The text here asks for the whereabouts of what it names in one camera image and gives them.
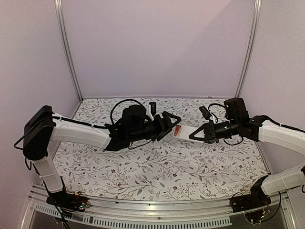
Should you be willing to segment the orange battery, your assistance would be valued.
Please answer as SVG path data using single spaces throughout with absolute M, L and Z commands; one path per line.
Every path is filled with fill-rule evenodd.
M 174 136 L 178 136 L 179 132 L 180 132 L 180 129 L 181 129 L 181 126 L 180 125 L 177 125 L 175 127 L 175 131 L 174 131 Z

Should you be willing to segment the white remote control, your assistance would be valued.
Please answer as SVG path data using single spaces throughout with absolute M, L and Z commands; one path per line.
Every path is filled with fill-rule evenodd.
M 173 133 L 173 137 L 181 138 L 181 139 L 182 138 L 189 139 L 189 135 L 198 129 L 197 127 L 192 127 L 192 126 L 186 126 L 186 125 L 180 125 L 180 126 L 181 126 L 181 129 L 180 129 L 178 136 L 174 136 L 174 133 Z

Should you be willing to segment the white battery cover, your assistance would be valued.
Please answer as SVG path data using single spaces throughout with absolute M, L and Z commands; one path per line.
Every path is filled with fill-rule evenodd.
M 161 141 L 155 141 L 153 143 L 153 148 L 155 149 L 161 149 L 162 148 L 162 142 Z

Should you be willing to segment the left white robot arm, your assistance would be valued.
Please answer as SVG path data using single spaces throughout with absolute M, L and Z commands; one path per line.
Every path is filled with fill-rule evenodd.
M 153 103 L 148 108 L 134 104 L 123 109 L 118 121 L 95 125 L 73 120 L 53 112 L 52 107 L 43 106 L 25 125 L 23 136 L 14 143 L 14 148 L 23 152 L 31 161 L 52 199 L 60 207 L 67 207 L 71 197 L 66 193 L 64 182 L 48 155 L 48 146 L 53 142 L 72 142 L 119 151 L 141 140 L 160 141 L 181 121 L 167 111 L 156 114 Z

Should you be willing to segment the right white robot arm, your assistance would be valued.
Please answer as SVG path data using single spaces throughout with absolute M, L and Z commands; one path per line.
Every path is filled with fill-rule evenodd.
M 250 117 L 242 98 L 224 101 L 226 121 L 214 123 L 212 120 L 189 134 L 189 139 L 204 143 L 216 143 L 220 139 L 234 135 L 255 142 L 281 146 L 299 154 L 305 153 L 304 130 L 278 123 L 266 115 Z M 281 173 L 266 177 L 259 183 L 260 190 L 255 190 L 246 198 L 250 208 L 258 207 L 268 196 L 281 190 L 288 190 L 304 185 L 305 164 L 287 169 Z

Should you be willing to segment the floral patterned table mat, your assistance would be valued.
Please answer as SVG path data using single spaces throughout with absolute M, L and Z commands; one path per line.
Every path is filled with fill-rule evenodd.
M 222 198 L 247 193 L 269 172 L 256 144 L 236 136 L 203 144 L 169 134 L 161 142 L 161 149 L 144 140 L 118 152 L 62 142 L 53 162 L 69 192 L 128 200 Z

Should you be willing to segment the front aluminium rail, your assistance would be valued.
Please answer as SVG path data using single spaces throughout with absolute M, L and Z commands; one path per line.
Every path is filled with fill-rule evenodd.
M 34 185 L 22 221 L 24 229 L 295 229 L 286 193 L 271 204 L 234 212 L 229 198 L 139 201 L 89 197 L 83 212 L 62 213 L 46 202 L 45 188 Z

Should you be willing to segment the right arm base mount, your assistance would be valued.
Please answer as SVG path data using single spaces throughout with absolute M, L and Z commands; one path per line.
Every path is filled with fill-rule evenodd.
M 249 194 L 235 193 L 229 200 L 234 213 L 260 208 L 271 204 L 269 196 L 265 195 L 261 189 L 251 190 Z

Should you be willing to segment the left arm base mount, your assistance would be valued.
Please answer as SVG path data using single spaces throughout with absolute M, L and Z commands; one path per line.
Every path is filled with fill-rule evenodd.
M 84 211 L 91 206 L 87 197 L 69 194 L 65 190 L 48 193 L 46 202 L 67 211 Z

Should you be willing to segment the right aluminium frame post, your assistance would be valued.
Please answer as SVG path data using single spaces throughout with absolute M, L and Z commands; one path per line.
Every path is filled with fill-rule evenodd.
M 244 86 L 247 72 L 248 72 L 248 69 L 250 66 L 250 62 L 251 62 L 256 34 L 258 31 L 261 6 L 262 6 L 261 0 L 254 1 L 254 10 L 253 10 L 253 17 L 252 17 L 251 28 L 250 28 L 250 35 L 249 35 L 249 39 L 248 39 L 248 44 L 247 44 L 247 48 L 246 48 L 246 53 L 245 53 L 245 58 L 244 58 L 244 62 L 242 65 L 240 78 L 239 78 L 238 85 L 237 85 L 235 95 L 234 95 L 235 97 L 240 97 L 242 94 L 243 86 Z

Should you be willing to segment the aluminium frame post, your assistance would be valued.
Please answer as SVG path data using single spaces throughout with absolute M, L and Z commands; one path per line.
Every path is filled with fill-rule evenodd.
M 244 58 L 244 62 L 242 65 L 240 78 L 239 78 L 238 85 L 237 85 L 235 95 L 234 95 L 235 97 L 240 97 L 242 94 L 243 86 L 244 86 L 247 72 L 248 72 L 248 69 L 250 66 L 250 62 L 251 62 L 256 34 L 258 31 L 261 6 L 262 6 L 261 0 L 254 1 L 254 10 L 253 10 L 253 17 L 252 17 L 251 28 L 250 28 L 250 35 L 249 35 L 249 39 L 248 39 L 248 44 L 247 44 L 247 48 L 246 48 L 246 53 L 245 53 L 245 58 Z
M 68 71 L 69 71 L 72 85 L 76 92 L 77 98 L 81 102 L 81 101 L 83 101 L 83 95 L 81 93 L 80 83 L 77 78 L 76 69 L 75 69 L 75 66 L 73 63 L 73 58 L 72 58 L 71 49 L 70 49 L 69 40 L 68 40 L 68 34 L 67 34 L 67 30 L 66 30 L 66 25 L 65 25 L 62 1 L 55 0 L 54 6 L 55 6 L 55 12 L 56 12 L 56 16 L 57 16 L 59 32 L 60 32 L 60 36 L 61 36 L 61 42 L 62 42 L 62 46 L 63 46 L 64 55 L 66 58 Z

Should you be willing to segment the left aluminium frame post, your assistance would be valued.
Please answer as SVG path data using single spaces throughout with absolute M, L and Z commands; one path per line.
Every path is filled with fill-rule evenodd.
M 67 34 L 67 30 L 66 30 L 66 25 L 65 25 L 62 1 L 55 0 L 54 6 L 55 6 L 55 12 L 56 12 L 56 16 L 57 16 L 59 32 L 60 32 L 60 36 L 61 36 L 61 42 L 62 42 L 62 46 L 63 46 L 64 55 L 66 58 L 68 71 L 69 71 L 72 85 L 76 92 L 77 98 L 81 102 L 81 101 L 83 101 L 83 95 L 81 93 L 80 83 L 77 78 L 76 69 L 75 69 L 75 66 L 73 63 L 73 58 L 72 58 L 71 49 L 70 49 L 69 40 L 68 40 L 68 34 Z

